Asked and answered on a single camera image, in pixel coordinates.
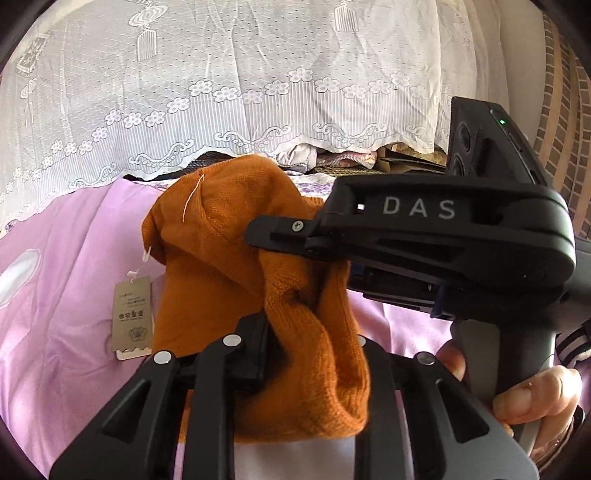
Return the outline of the person right hand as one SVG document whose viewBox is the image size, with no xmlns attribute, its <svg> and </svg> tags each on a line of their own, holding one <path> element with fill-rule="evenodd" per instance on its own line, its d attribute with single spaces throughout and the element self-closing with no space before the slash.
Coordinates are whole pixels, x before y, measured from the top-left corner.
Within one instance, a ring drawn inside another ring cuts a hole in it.
<svg viewBox="0 0 591 480">
<path fill-rule="evenodd" d="M 558 365 L 497 395 L 492 413 L 509 436 L 517 425 L 540 423 L 530 458 L 543 468 L 570 438 L 582 391 L 580 373 Z"/>
</svg>

